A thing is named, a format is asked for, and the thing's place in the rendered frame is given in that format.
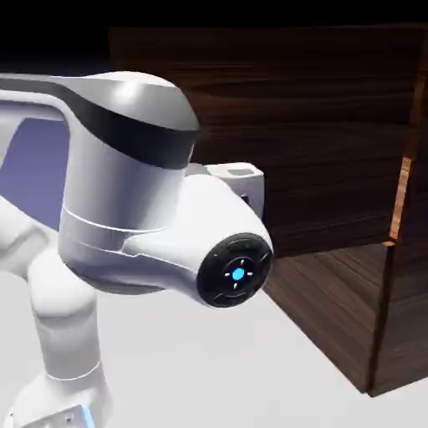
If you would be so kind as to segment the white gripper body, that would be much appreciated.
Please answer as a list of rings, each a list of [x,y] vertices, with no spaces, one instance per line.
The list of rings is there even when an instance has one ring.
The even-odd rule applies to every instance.
[[[206,165],[208,172],[225,181],[262,219],[265,202],[265,176],[255,165],[232,162]]]

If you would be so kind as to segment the dark wood cabinet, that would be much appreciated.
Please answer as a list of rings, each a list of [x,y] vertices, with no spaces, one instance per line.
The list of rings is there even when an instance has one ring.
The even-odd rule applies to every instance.
[[[267,293],[366,394],[426,24],[109,30],[117,69],[194,105],[196,162],[264,172]]]

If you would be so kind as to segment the dark wood cabinet door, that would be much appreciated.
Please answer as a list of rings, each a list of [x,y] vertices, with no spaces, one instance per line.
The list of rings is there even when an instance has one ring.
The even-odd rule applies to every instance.
[[[370,367],[372,397],[428,377],[428,242],[387,250]]]
[[[415,74],[409,121],[402,151],[395,204],[389,239],[401,245],[418,238],[417,227],[428,205],[428,24],[422,27],[423,38]]]

